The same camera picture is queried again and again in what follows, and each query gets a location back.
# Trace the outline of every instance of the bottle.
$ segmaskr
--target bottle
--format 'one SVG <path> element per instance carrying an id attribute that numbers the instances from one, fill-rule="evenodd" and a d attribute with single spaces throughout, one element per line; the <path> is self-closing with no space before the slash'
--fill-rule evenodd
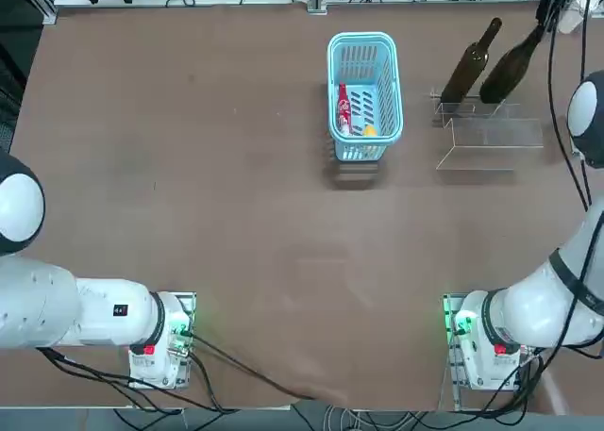
<path id="1" fill-rule="evenodd" d="M 443 111 L 455 111 L 457 105 L 463 101 L 465 95 L 470 91 L 476 79 L 482 73 L 482 70 L 484 70 L 484 67 L 487 66 L 489 46 L 501 28 L 501 24 L 499 18 L 494 18 L 482 35 L 482 38 L 467 47 L 453 75 L 451 75 L 445 89 L 441 93 L 441 103 L 444 105 L 452 104 L 454 106 L 446 106 L 447 108 L 443 109 Z"/>
<path id="2" fill-rule="evenodd" d="M 346 85 L 340 84 L 338 95 L 338 127 L 344 136 L 350 136 L 350 128 L 352 127 L 352 115 L 350 112 L 350 101 L 348 101 L 348 93 Z"/>
<path id="3" fill-rule="evenodd" d="M 535 48 L 544 37 L 545 28 L 537 25 L 527 38 L 503 55 L 480 87 L 480 100 L 499 104 L 520 83 L 529 67 Z"/>

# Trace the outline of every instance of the floor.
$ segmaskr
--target floor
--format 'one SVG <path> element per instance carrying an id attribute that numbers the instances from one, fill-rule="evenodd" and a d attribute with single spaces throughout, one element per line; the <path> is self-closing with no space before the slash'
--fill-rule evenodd
<path id="1" fill-rule="evenodd" d="M 309 420 L 315 431 L 323 428 L 323 419 L 326 406 L 315 402 L 304 402 L 298 405 L 301 413 Z M 132 424 L 143 427 L 157 418 L 154 414 L 146 414 L 140 411 L 122 411 L 123 416 Z M 183 417 L 175 416 L 162 420 L 160 423 L 148 428 L 152 431 L 176 431 L 194 430 L 197 426 L 207 422 L 213 414 L 197 410 L 187 409 Z M 372 413 L 372 418 L 377 423 L 394 423 L 400 417 L 399 413 L 384 412 Z M 446 426 L 461 420 L 460 416 L 450 413 L 429 414 L 426 422 L 430 426 Z M 3 431 L 29 431 L 34 429 L 61 429 L 62 431 L 126 431 L 128 427 L 121 423 L 111 409 L 16 409 L 0 410 L 0 423 Z M 340 416 L 334 412 L 332 416 L 331 429 L 334 431 L 340 427 Z M 518 431 L 537 431 L 547 429 L 549 431 L 592 431 L 601 429 L 604 418 L 600 417 L 550 417 L 536 414 L 528 416 L 515 428 Z M 410 430 L 412 424 L 403 429 Z M 235 429 L 259 430 L 259 431 L 309 431 L 310 428 L 292 410 L 247 410 L 239 412 L 230 417 L 222 418 L 220 421 L 208 426 L 210 431 L 228 431 Z M 373 429 L 371 426 L 362 426 L 363 430 Z M 426 429 L 417 426 L 415 430 Z M 485 431 L 506 429 L 505 426 L 495 422 L 476 421 L 462 425 L 460 430 Z"/>

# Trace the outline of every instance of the yellow object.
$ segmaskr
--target yellow object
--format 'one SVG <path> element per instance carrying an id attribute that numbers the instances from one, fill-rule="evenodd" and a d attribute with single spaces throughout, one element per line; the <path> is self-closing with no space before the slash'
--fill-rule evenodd
<path id="1" fill-rule="evenodd" d="M 373 126 L 368 124 L 362 131 L 362 135 L 365 137 L 377 137 L 378 133 L 376 132 L 376 129 Z"/>

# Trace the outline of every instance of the black sticker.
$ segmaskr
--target black sticker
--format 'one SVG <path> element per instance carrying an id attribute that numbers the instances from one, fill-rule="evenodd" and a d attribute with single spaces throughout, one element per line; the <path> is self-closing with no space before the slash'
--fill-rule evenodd
<path id="1" fill-rule="evenodd" d="M 118 305 L 113 306 L 113 316 L 127 316 L 128 315 L 128 305 Z"/>

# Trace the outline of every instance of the brown table surface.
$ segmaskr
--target brown table surface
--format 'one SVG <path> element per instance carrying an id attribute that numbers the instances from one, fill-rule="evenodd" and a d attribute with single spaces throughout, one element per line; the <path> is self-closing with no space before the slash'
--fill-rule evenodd
<path id="1" fill-rule="evenodd" d="M 542 162 L 515 174 L 435 171 L 443 132 L 431 126 L 430 89 L 493 16 L 504 22 L 493 65 L 530 31 L 532 4 L 61 17 L 43 31 L 12 150 L 46 192 L 43 232 L 25 253 L 80 276 L 197 291 L 197 329 L 291 389 L 338 406 L 435 408 L 443 293 L 516 282 L 582 215 L 552 141 L 547 42 L 512 98 L 543 118 Z M 348 30 L 395 39 L 404 94 L 403 138 L 368 191 L 338 191 L 323 176 L 327 43 Z M 604 26 L 594 21 L 589 33 L 591 71 Z M 558 40 L 561 115 L 578 83 L 579 41 Z M 127 369 L 124 350 L 67 352 Z M 226 405 L 291 400 L 206 359 Z M 552 366 L 573 413 L 601 413 L 604 373 L 593 364 L 563 354 Z M 4 351 L 0 366 L 2 406 L 125 403 L 35 351 Z M 186 393 L 207 401 L 198 376 Z"/>

